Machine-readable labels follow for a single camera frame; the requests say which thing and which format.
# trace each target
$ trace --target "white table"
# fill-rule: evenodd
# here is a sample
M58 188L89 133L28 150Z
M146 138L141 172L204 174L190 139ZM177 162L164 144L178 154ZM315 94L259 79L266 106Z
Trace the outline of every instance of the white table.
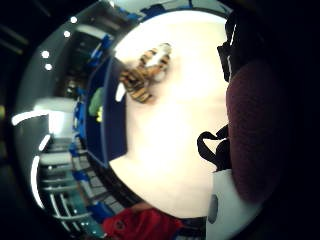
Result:
M227 123L227 83L216 50L226 40L225 20L194 11L176 14L141 24L117 47L116 57L133 65L162 42L172 45L172 55L167 77L151 87L154 105L127 98L128 153L110 165L161 211L200 217L208 212L215 166L199 156L196 140L201 132L214 133ZM218 142L208 144L215 149Z

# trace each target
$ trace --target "tiger stripes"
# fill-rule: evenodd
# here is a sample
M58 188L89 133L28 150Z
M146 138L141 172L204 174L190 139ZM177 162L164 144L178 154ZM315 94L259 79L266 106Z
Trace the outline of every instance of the tiger stripes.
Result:
M148 92L148 85L161 71L166 71L170 56L164 54L157 64L146 67L147 63L158 53L157 48L146 51L139 59L138 66L124 69L120 73L119 81L123 83L131 98L140 103L152 102L154 96Z

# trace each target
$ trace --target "tiger plush toy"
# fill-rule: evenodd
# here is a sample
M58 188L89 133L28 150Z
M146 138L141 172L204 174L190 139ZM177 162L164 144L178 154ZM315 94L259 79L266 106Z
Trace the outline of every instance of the tiger plush toy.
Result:
M148 91L152 82L160 82L168 69L171 46L168 43L146 51L139 59L138 66L124 69L119 81L131 98L139 103L153 103L155 97Z

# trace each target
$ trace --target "green object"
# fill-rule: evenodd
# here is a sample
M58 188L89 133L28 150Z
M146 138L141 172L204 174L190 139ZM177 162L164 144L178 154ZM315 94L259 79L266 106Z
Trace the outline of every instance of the green object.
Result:
M98 115L99 108L102 106L102 87L98 88L93 94L90 105L89 115L95 117Z

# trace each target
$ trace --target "red clothing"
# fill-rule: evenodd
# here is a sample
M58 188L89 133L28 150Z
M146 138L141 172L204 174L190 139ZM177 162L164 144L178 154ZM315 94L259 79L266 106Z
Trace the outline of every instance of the red clothing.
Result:
M172 240L182 222L156 209L133 213L127 208L102 223L108 236L119 240Z

